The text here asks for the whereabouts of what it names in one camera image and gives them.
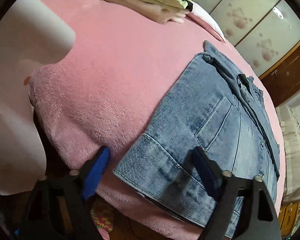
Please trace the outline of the blue denim jacket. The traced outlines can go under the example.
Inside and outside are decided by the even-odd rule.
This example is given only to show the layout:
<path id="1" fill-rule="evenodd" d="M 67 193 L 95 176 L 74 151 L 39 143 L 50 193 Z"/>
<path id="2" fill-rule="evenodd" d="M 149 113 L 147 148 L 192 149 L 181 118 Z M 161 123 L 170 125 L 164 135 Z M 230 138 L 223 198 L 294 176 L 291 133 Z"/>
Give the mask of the blue denim jacket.
<path id="1" fill-rule="evenodd" d="M 280 176 L 262 90 L 210 42 L 203 46 L 113 170 L 172 216 L 200 227 L 215 201 L 191 162 L 195 147 L 237 177 L 261 176 L 272 200 Z"/>

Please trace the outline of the beige window curtain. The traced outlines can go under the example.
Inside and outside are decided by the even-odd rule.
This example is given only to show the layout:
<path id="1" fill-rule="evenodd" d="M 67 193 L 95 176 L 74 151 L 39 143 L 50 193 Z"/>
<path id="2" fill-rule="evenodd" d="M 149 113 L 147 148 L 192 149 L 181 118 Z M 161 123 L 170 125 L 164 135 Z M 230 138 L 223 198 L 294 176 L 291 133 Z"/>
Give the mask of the beige window curtain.
<path id="1" fill-rule="evenodd" d="M 300 202 L 300 105 L 278 107 L 276 112 L 286 156 L 283 203 Z"/>

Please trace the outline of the brown wooden door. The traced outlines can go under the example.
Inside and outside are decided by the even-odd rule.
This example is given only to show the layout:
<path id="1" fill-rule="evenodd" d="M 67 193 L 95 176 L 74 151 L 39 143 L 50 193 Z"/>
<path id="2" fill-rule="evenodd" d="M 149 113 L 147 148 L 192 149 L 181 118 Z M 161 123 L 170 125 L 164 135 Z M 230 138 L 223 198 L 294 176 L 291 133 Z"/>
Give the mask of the brown wooden door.
<path id="1" fill-rule="evenodd" d="M 275 107 L 296 94 L 300 90 L 300 46 L 261 82 Z"/>

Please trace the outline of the pink fleece bed blanket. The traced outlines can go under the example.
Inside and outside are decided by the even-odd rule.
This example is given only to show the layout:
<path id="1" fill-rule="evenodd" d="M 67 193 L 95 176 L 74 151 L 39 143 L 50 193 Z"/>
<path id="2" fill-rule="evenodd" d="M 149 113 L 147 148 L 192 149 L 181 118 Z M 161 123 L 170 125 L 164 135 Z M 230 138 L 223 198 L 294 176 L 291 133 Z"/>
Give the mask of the pink fleece bed blanket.
<path id="1" fill-rule="evenodd" d="M 97 193 L 125 216 L 172 239 L 195 239 L 197 226 L 170 216 L 113 174 L 188 62 L 210 41 L 247 76 L 251 66 L 229 42 L 191 20 L 155 23 L 102 0 L 41 0 L 75 31 L 62 61 L 36 69 L 30 100 L 45 134 L 70 168 L 103 145 L 111 161 Z"/>

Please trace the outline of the floral sliding wardrobe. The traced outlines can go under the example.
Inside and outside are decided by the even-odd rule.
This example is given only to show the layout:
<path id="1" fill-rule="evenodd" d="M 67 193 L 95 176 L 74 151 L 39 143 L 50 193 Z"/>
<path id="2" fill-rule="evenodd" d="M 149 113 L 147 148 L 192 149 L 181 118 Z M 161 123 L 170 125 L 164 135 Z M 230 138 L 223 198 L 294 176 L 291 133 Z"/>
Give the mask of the floral sliding wardrobe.
<path id="1" fill-rule="evenodd" d="M 300 20 L 285 0 L 194 0 L 261 76 L 300 41 Z"/>

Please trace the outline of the white pink pillow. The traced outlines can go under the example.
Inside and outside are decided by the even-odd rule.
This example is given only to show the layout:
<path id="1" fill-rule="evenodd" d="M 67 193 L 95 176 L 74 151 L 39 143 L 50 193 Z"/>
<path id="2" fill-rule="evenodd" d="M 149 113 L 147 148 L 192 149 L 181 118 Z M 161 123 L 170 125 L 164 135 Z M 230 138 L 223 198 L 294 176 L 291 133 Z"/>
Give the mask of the white pink pillow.
<path id="1" fill-rule="evenodd" d="M 200 25 L 208 33 L 210 33 L 217 40 L 226 43 L 225 36 L 219 27 L 218 23 L 211 17 L 211 15 L 205 11 L 196 2 L 192 2 L 192 11 L 188 13 L 188 17 L 195 23 Z"/>

